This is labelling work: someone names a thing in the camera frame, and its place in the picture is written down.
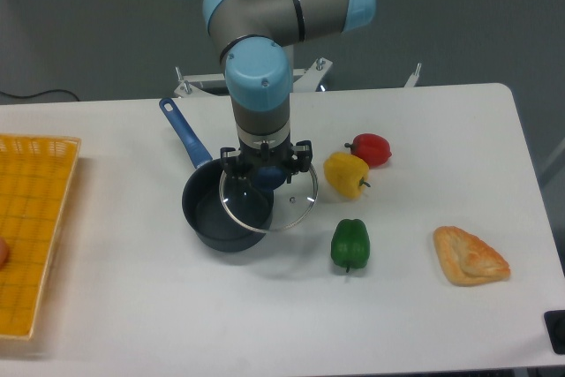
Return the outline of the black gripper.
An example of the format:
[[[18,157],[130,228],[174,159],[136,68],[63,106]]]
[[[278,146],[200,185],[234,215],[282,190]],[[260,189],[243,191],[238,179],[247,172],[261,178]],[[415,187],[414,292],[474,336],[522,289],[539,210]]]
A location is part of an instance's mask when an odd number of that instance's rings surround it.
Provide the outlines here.
[[[240,149],[222,147],[220,149],[220,164],[223,172],[230,178],[247,178],[252,169],[264,167],[283,168],[286,183],[299,173],[309,171],[313,148],[310,140],[302,140],[295,145],[290,139],[273,146],[265,140],[259,143],[247,144],[239,140]]]

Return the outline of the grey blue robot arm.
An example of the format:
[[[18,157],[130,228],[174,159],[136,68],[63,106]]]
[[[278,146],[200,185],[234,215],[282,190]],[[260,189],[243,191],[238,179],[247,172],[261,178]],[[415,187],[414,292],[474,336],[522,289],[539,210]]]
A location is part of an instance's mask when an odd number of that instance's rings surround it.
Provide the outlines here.
[[[285,48],[368,25],[376,0],[203,0],[203,19],[230,94],[239,149],[222,167],[274,190],[309,170],[309,141],[290,139],[293,70]]]

